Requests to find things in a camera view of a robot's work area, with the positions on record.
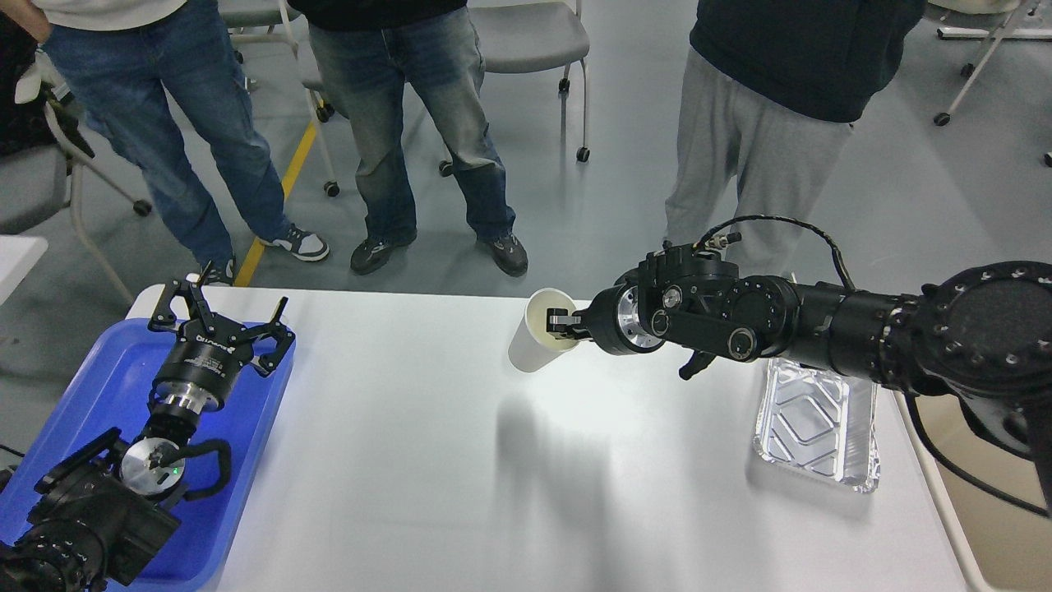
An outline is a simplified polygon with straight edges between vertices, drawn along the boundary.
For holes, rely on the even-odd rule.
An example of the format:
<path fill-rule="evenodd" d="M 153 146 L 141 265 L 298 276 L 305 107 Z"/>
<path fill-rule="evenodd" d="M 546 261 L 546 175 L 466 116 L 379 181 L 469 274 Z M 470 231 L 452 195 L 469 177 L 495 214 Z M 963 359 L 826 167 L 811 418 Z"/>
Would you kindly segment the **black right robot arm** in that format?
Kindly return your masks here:
<path fill-rule="evenodd" d="M 830 248 L 837 284 L 805 285 L 781 275 L 741 277 L 722 251 L 741 240 L 734 217 L 693 243 L 650 252 L 588 307 L 549 306 L 548 335 L 590 340 L 609 354 L 654 351 L 671 342 L 691 351 L 688 380 L 716 358 L 785 358 L 809 368 L 863 377 L 904 393 L 914 431 L 940 465 L 982 491 L 1030 513 L 1036 506 L 978 479 L 944 456 L 925 433 L 916 400 L 954 395 L 984 441 L 1036 467 L 1041 495 L 1051 479 L 1051 267 L 1009 260 L 970 267 L 920 293 L 861 291 L 838 245 Z"/>

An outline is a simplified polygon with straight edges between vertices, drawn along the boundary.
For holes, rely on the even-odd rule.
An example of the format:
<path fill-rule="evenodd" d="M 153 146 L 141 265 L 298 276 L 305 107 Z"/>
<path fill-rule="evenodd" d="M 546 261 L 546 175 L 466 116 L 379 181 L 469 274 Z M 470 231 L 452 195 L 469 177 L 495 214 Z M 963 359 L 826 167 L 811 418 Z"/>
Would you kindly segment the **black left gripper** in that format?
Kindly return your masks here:
<path fill-rule="evenodd" d="M 247 327 L 232 320 L 215 320 L 203 293 L 204 284 L 204 278 L 171 280 L 155 306 L 148 330 L 177 333 L 176 344 L 153 381 L 153 394 L 169 404 L 178 395 L 195 397 L 193 409 L 222 409 L 245 364 L 259 376 L 270 376 L 292 348 L 296 334 L 282 322 L 288 297 L 278 301 L 270 321 Z M 188 318 L 183 321 L 171 309 L 178 298 L 187 308 Z M 230 342 L 236 335 L 239 345 Z M 256 344 L 267 340 L 274 341 L 274 349 L 258 354 Z"/>

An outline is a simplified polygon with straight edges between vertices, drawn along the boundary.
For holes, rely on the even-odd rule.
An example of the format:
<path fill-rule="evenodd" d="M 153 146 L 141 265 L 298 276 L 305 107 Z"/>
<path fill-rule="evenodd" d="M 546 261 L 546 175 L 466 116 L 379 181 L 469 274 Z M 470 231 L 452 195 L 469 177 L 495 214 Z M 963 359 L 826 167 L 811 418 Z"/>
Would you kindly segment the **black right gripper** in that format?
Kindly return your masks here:
<path fill-rule="evenodd" d="M 664 340 L 644 329 L 636 286 L 631 284 L 605 289 L 583 310 L 548 308 L 546 331 L 553 340 L 592 340 L 612 355 L 647 354 L 664 345 Z"/>

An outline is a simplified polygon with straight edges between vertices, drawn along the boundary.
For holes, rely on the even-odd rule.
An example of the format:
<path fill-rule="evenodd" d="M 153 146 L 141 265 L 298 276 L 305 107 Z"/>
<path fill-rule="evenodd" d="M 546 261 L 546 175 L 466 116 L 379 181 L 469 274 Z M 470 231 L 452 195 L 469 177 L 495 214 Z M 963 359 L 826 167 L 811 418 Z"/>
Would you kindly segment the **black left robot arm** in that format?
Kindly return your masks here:
<path fill-rule="evenodd" d="M 211 576 L 292 371 L 286 306 L 244 325 L 173 280 L 100 338 L 2 494 L 4 591 Z"/>

